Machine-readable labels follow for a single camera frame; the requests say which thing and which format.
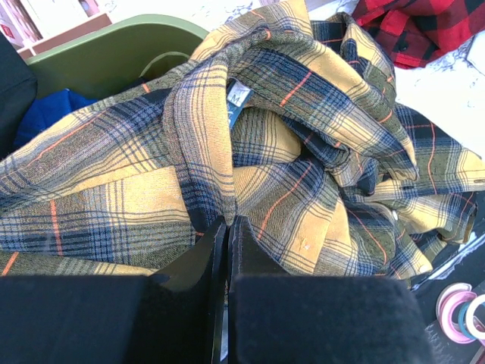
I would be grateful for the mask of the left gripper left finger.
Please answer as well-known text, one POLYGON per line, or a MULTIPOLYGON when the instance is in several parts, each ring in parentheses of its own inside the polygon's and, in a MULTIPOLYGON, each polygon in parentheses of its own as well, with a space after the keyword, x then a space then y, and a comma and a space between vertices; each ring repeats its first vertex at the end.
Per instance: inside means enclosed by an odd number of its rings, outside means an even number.
POLYGON ((142 275, 1 280, 3 363, 217 363, 227 225, 142 275))

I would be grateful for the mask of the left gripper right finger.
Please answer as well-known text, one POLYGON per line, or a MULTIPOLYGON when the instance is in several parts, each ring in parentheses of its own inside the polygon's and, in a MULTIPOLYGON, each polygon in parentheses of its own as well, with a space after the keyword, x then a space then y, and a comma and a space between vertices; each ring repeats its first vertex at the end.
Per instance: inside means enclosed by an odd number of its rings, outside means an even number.
POLYGON ((401 281, 288 275, 247 217, 228 237, 231 363, 432 363, 424 320, 401 281))

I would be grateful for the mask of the yellow plaid shirt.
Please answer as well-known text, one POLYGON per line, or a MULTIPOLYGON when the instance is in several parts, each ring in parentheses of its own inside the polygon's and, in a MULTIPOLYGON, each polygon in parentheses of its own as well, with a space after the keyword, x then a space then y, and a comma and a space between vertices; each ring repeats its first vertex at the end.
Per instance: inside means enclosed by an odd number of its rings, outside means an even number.
POLYGON ((149 274, 239 216, 293 274, 429 272, 467 241, 484 162, 395 78, 348 14, 244 14, 1 163, 1 273, 149 274))

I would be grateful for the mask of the black shirt in bin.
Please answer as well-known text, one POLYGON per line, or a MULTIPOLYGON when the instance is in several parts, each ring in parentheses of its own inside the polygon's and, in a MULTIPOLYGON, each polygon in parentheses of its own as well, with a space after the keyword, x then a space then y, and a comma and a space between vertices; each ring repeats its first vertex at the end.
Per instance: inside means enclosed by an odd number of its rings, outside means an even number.
POLYGON ((17 129, 37 95, 37 79, 13 45, 1 34, 1 159, 14 150, 17 129))

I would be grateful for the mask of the red black plaid shirt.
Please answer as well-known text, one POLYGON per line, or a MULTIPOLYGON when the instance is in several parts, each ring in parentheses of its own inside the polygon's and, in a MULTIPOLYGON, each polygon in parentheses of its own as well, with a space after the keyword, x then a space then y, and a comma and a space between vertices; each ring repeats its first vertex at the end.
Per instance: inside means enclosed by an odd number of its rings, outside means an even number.
POLYGON ((352 13, 395 66, 425 67, 484 30, 483 0, 364 0, 352 13))

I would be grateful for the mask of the rolls of coloured tape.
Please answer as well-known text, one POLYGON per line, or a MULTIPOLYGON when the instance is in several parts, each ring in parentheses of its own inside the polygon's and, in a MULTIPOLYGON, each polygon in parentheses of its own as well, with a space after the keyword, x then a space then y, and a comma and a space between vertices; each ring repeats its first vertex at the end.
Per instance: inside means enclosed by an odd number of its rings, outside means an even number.
POLYGON ((445 287, 435 305, 442 332, 456 344, 478 342, 484 346, 484 323, 476 315, 480 306, 484 306, 484 295, 474 292, 470 284, 445 287))

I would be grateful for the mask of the blue garment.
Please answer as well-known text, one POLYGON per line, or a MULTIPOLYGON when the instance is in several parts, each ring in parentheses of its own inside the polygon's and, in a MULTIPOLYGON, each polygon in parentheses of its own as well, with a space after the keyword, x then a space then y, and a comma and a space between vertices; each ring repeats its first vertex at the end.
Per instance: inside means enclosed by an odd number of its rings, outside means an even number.
POLYGON ((15 149, 26 145, 38 134, 51 127, 72 111, 79 110, 97 102, 63 89, 44 98, 36 99, 27 110, 17 129, 13 146, 15 149))

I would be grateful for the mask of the green plastic laundry bin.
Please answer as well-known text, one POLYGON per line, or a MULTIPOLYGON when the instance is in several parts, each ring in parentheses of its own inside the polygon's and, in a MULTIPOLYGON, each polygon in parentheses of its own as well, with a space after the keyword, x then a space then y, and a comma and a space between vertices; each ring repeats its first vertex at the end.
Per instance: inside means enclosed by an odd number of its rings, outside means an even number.
POLYGON ((28 58, 42 98, 70 89, 88 99, 116 95, 185 63, 208 31, 177 17, 137 15, 28 58))

